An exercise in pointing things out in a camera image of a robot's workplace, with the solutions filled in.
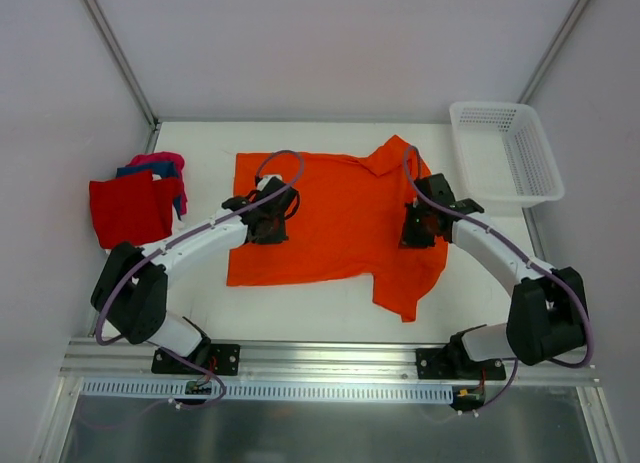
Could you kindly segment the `orange t shirt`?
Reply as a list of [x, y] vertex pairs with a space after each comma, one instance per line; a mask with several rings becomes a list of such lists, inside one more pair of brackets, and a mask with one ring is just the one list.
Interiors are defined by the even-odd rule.
[[428, 176], [425, 163], [391, 137], [367, 157], [305, 153], [268, 160], [263, 153], [236, 157], [234, 191], [248, 193], [259, 164], [292, 182], [301, 202], [285, 224], [287, 241], [247, 244], [229, 254], [230, 287], [274, 286], [340, 280], [369, 274], [374, 304], [405, 322], [444, 271], [448, 244], [402, 246], [405, 206], [415, 198], [412, 176]]

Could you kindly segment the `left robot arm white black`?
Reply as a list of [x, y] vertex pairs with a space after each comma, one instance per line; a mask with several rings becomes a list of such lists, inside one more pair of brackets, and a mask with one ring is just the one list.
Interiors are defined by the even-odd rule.
[[149, 343], [185, 372], [203, 370], [211, 340], [187, 317], [167, 309], [169, 287], [215, 253], [246, 244], [285, 242], [286, 221], [300, 203], [295, 188], [277, 175], [267, 175], [247, 195], [227, 199], [214, 215], [174, 236], [143, 246], [118, 244], [91, 296], [98, 312], [97, 343]]

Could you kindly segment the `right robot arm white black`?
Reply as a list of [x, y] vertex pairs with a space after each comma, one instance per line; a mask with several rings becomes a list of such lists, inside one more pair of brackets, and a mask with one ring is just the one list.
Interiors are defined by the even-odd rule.
[[456, 199], [443, 174], [409, 183], [416, 196], [405, 206], [402, 245], [430, 248], [439, 240], [452, 244], [476, 260], [510, 298], [505, 322], [452, 337], [458, 347], [447, 355], [449, 370], [466, 379], [493, 359], [528, 366], [545, 361], [565, 368], [587, 366], [594, 341], [581, 275], [527, 255], [478, 203]]

